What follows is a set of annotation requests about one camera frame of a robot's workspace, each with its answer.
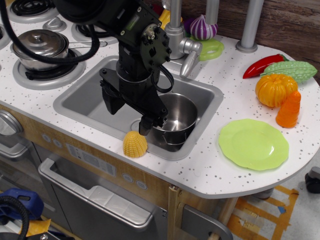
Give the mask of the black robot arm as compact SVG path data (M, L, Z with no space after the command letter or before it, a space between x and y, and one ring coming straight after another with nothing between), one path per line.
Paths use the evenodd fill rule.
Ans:
M170 88L158 86L160 73L172 81L163 64L170 61L169 37L161 29L158 15L142 0L56 0L58 12L68 21L107 31L118 41L116 69L99 70L102 96L114 115L127 104L142 117L139 133L147 136L162 127L168 110L158 96Z

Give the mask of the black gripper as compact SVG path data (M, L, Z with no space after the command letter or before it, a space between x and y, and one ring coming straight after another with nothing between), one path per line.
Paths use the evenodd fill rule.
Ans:
M158 86L160 72L168 76L168 70L162 65L141 79L132 77L120 62L116 63L115 70L106 67L99 70L102 97L108 112L115 115L125 104L139 112L142 117L138 131L142 136L147 136L152 127L163 127L167 121L168 109L158 94L165 94L168 89Z

